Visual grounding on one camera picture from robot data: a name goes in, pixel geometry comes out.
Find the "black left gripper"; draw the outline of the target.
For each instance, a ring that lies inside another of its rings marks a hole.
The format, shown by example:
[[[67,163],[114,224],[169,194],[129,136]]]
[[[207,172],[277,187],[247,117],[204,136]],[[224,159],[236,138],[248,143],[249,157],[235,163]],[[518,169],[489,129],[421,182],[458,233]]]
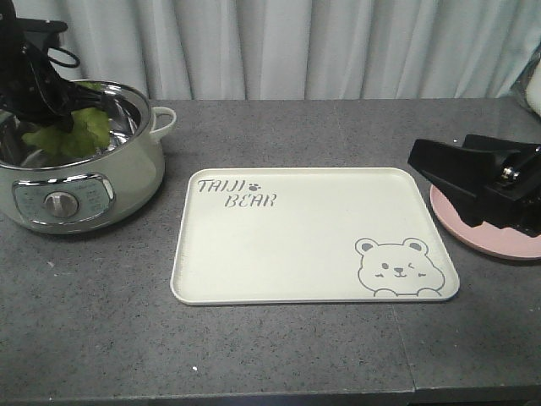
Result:
[[[1,26],[1,108],[32,123],[52,123],[72,131],[71,111],[94,107],[115,122],[123,118],[115,96],[72,85],[47,64],[16,25]]]

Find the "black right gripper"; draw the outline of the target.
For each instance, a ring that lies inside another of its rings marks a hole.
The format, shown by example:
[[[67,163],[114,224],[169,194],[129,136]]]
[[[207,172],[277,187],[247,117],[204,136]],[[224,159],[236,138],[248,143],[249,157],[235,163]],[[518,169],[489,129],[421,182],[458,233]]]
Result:
[[[486,222],[540,235],[540,144],[469,134],[461,146],[414,142],[408,164],[471,227]]]

